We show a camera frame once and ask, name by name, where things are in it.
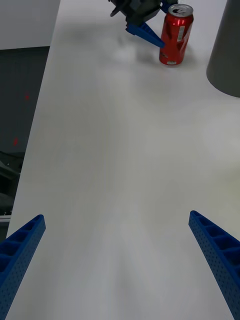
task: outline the soda can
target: soda can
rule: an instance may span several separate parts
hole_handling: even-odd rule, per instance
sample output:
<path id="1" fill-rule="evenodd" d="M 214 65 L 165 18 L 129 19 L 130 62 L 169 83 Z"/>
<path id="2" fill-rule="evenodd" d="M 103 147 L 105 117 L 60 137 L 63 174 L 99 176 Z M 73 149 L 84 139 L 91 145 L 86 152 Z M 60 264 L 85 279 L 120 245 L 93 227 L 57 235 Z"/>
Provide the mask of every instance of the soda can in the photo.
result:
<path id="1" fill-rule="evenodd" d="M 194 9 L 187 4 L 173 4 L 165 16 L 159 60 L 168 66 L 182 63 L 194 21 Z"/>

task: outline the gray cylinder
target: gray cylinder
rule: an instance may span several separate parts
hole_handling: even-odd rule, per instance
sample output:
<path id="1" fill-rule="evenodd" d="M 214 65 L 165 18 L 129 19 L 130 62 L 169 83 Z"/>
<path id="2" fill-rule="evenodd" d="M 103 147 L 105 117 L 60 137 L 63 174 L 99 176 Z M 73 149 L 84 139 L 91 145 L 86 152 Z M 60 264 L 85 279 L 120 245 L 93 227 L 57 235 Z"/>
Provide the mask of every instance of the gray cylinder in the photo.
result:
<path id="1" fill-rule="evenodd" d="M 228 0 L 206 76 L 227 95 L 240 98 L 240 0 Z"/>

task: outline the white table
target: white table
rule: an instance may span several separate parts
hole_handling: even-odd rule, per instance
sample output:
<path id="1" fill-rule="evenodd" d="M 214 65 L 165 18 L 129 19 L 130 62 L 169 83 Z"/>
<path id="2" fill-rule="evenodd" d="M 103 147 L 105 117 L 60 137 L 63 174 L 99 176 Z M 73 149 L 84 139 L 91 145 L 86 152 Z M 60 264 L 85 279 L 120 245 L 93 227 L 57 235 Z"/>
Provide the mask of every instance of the white table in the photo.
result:
<path id="1" fill-rule="evenodd" d="M 47 229 L 7 320 L 232 319 L 188 218 L 240 239 L 240 100 L 206 78 L 225 0 L 188 3 L 172 68 L 112 4 L 62 0 L 8 234 Z"/>

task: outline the can lid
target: can lid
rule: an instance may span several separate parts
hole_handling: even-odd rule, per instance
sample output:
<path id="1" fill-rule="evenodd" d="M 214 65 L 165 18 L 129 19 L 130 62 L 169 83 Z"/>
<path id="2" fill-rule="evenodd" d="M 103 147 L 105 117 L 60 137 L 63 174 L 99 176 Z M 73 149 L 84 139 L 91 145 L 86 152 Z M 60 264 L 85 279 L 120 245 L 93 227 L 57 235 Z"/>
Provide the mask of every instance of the can lid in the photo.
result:
<path id="1" fill-rule="evenodd" d="M 177 3 L 171 5 L 168 12 L 175 17 L 186 18 L 193 14 L 194 9 L 190 5 Z"/>

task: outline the white wall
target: white wall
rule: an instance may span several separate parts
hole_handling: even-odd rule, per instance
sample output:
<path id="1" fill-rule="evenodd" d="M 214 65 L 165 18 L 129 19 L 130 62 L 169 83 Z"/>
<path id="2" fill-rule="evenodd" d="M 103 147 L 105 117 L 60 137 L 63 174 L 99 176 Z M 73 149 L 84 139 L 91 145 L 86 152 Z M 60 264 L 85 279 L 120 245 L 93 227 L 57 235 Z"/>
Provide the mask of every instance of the white wall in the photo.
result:
<path id="1" fill-rule="evenodd" d="M 1 0 L 0 50 L 49 46 L 60 0 Z"/>

